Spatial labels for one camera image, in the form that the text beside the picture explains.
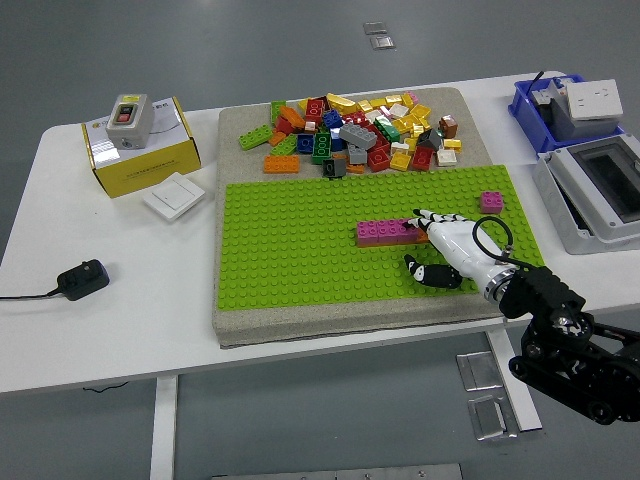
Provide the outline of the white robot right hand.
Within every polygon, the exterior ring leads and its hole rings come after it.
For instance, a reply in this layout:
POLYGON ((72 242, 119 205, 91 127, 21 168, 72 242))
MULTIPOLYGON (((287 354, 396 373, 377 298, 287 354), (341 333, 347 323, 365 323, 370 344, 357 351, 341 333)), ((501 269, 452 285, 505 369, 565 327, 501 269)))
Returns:
POLYGON ((455 289, 469 278, 488 296, 514 275, 513 267, 498 264, 493 258, 501 250, 475 221, 459 214, 441 215, 424 209, 415 209, 414 214, 416 218, 405 222, 404 227, 424 231, 447 261, 447 265, 423 265, 406 255, 406 266, 420 284, 455 289))

